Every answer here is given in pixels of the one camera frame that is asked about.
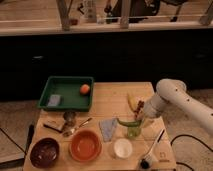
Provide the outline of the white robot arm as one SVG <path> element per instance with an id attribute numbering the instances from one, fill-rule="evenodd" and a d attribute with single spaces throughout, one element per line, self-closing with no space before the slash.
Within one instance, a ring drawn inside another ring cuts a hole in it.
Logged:
<path id="1" fill-rule="evenodd" d="M 186 84 L 181 80 L 161 79 L 156 84 L 154 95 L 144 102 L 137 119 L 158 118 L 164 108 L 173 104 L 195 119 L 203 129 L 213 136 L 213 109 L 186 93 Z"/>

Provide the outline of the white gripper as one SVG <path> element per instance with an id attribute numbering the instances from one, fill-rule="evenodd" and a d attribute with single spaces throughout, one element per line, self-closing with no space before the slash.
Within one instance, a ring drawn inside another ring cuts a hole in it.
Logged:
<path id="1" fill-rule="evenodd" d="M 146 116 L 144 112 L 140 112 L 138 114 L 138 119 L 142 121 L 141 123 L 142 128 L 146 128 L 154 122 L 154 120 Z"/>

